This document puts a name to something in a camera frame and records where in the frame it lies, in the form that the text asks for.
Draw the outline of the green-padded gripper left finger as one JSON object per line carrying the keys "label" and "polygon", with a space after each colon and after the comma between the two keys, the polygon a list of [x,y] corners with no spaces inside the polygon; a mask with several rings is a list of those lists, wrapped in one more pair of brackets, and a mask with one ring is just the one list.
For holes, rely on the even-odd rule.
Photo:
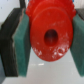
{"label": "green-padded gripper left finger", "polygon": [[30,58],[29,17],[24,9],[11,11],[0,28],[0,55],[7,77],[26,76]]}

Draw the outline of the green-padded gripper right finger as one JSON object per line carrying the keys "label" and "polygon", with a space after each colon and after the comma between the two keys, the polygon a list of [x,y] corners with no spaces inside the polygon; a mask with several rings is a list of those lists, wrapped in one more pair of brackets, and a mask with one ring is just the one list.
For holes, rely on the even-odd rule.
{"label": "green-padded gripper right finger", "polygon": [[81,14],[73,18],[73,32],[70,51],[79,75],[84,77],[84,16]]}

